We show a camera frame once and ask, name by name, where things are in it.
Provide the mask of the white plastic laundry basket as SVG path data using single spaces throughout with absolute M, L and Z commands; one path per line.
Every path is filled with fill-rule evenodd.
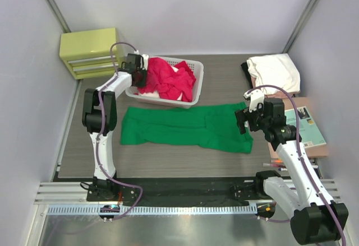
M 186 108 L 186 109 L 196 105 L 201 94 L 202 82 L 204 78 L 204 65 L 199 61 L 193 61 L 189 59 L 161 57 L 161 56 L 158 56 L 158 58 L 165 60 L 171 66 L 175 66 L 176 64 L 182 61 L 185 61 L 187 63 L 189 68 L 192 70 L 193 75 L 196 77 L 196 81 L 192 89 L 192 102 L 166 100 L 161 98 L 153 98 L 149 96 L 141 96 L 139 95 L 137 87 L 134 86 L 129 87 L 125 90 L 126 95 L 130 98 L 134 98 L 139 102 L 156 104 L 156 105 L 172 106 L 172 107 Z

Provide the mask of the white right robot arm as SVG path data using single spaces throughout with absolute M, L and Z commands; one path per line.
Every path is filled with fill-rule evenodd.
M 291 189 L 276 171 L 256 173 L 254 195 L 271 197 L 289 218 L 292 234 L 300 245 L 341 241 L 348 210 L 328 193 L 312 167 L 300 140 L 298 127 L 287 124 L 282 99 L 263 98 L 235 111 L 240 133 L 263 131 L 265 139 L 284 162 L 294 184 Z

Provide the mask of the green t shirt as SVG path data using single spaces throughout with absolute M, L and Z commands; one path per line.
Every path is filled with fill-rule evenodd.
M 129 107 L 122 120 L 122 145 L 159 143 L 199 146 L 231 153 L 249 154 L 253 138 L 240 134 L 235 111 L 246 104 L 195 106 L 193 108 L 144 109 Z

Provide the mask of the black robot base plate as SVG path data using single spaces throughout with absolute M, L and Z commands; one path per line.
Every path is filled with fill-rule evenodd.
M 129 206 L 195 207 L 242 204 L 270 197 L 258 189 L 255 177 L 123 178 L 122 185 L 97 179 L 81 182 L 88 201 L 114 201 Z

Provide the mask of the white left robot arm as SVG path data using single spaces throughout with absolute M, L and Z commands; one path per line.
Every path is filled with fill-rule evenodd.
M 117 125 L 117 99 L 132 86 L 146 85 L 149 56 L 138 52 L 127 55 L 114 75 L 103 85 L 85 90 L 82 125 L 90 135 L 94 150 L 95 170 L 92 183 L 81 184 L 88 201 L 113 201 L 120 194 L 113 161 L 112 137 Z

